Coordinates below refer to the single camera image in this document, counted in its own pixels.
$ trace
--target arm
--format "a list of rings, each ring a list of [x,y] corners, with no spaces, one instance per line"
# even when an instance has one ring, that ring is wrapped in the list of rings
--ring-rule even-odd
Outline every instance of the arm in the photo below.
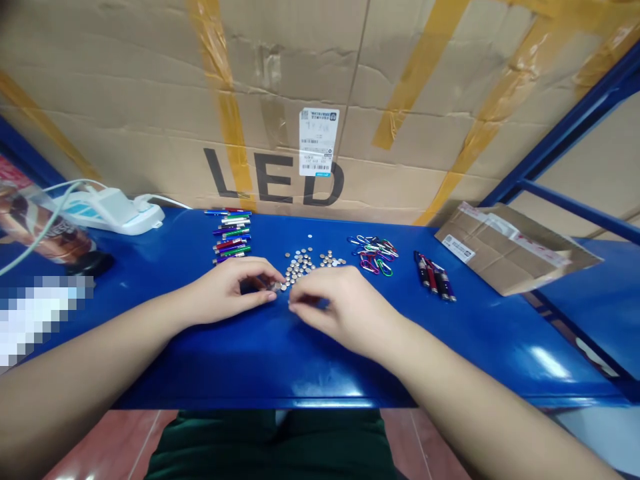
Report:
[[[274,300],[259,275],[284,281],[264,259],[230,259],[6,372],[0,377],[0,477],[42,478],[180,331]],[[243,280],[262,291],[241,295]]]
[[[320,310],[310,300],[326,298]],[[492,480],[620,479],[588,448],[402,317],[354,267],[316,270],[290,310],[396,375],[465,460]]]

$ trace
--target forearm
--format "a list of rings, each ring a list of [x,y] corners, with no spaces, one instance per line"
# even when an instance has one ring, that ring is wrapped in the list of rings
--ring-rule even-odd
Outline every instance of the forearm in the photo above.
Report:
[[[40,478],[183,328],[170,295],[0,377],[0,477]]]
[[[413,322],[399,322],[376,360],[487,478],[619,479],[562,428]]]

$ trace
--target power cord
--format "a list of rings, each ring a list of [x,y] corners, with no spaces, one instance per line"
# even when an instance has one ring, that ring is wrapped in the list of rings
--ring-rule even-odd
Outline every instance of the power cord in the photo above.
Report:
[[[95,183],[96,185],[100,185],[102,188],[107,188],[107,186],[104,183],[100,183],[96,180],[91,180],[91,179],[78,179],[78,180],[71,180],[68,182],[62,182],[62,183],[58,183],[57,185],[54,185],[52,187],[48,187],[43,189],[43,191],[50,191],[50,190],[54,190],[58,187],[64,187],[65,185],[71,185],[72,183],[76,183],[76,182],[88,182],[88,183]]]
[[[49,232],[51,226],[53,225],[53,222],[55,222],[56,218],[58,218],[58,215],[60,215],[60,212],[62,211],[62,208],[65,205],[65,202],[67,201],[67,199],[69,198],[70,194],[72,194],[72,192],[74,190],[76,190],[76,188],[78,188],[80,185],[82,185],[86,180],[81,180],[81,181],[73,181],[73,182],[66,182],[65,184],[60,184],[60,185],[56,185],[54,187],[50,187],[47,190],[51,190],[53,188],[56,187],[60,187],[62,185],[68,185],[69,183],[71,183],[72,185],[67,189],[67,191],[65,192],[65,194],[62,196],[62,200],[60,201],[60,204],[58,205],[58,208],[56,208],[56,210],[54,210],[51,218],[49,219],[49,221],[47,222],[47,224],[44,226],[44,228],[42,229],[42,232],[40,232],[40,235],[38,235],[36,237],[36,239],[33,241],[33,243],[28,246],[28,248],[22,252],[22,254],[18,255],[18,257],[13,260],[10,264],[8,264],[6,267],[0,269],[0,277],[2,275],[4,275],[6,272],[8,272],[9,270],[11,270],[12,268],[14,268],[16,265],[18,265],[18,263],[22,262],[22,260],[24,260],[28,254],[30,254],[32,251],[35,250],[35,248],[38,246],[38,244],[42,241],[42,239],[46,236],[46,234]]]
[[[152,198],[157,198],[157,199],[160,199],[160,200],[168,201],[169,203],[173,203],[174,205],[178,205],[178,207],[182,207],[182,208],[187,209],[187,210],[193,210],[190,206],[185,205],[184,203],[180,203],[180,202],[178,202],[176,200],[171,200],[170,198],[162,197],[161,195],[154,195],[152,193],[146,193],[144,195],[140,195],[140,196],[136,197],[133,202],[134,202],[134,204],[140,204],[140,203],[146,202],[146,201],[148,201],[149,199],[152,199]]]

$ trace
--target cardboard box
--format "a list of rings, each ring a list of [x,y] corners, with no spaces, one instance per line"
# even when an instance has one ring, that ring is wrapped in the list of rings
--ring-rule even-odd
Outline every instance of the cardboard box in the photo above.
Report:
[[[0,114],[129,195],[442,222],[633,44],[640,4],[588,1],[8,2]],[[299,174],[308,108],[338,113],[330,177]]]
[[[603,261],[502,204],[476,209],[462,202],[435,237],[503,296]]]

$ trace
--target hand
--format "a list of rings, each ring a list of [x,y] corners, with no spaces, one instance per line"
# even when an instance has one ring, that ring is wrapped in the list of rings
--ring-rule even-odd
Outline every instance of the hand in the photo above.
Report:
[[[312,305],[329,300],[326,309]],[[356,267],[316,269],[298,280],[289,310],[343,346],[376,360],[407,320],[360,274]]]
[[[177,297],[187,326],[213,323],[275,300],[276,293],[267,287],[276,281],[284,283],[285,278],[266,259],[231,258],[169,295]],[[258,291],[242,295],[240,283]]]

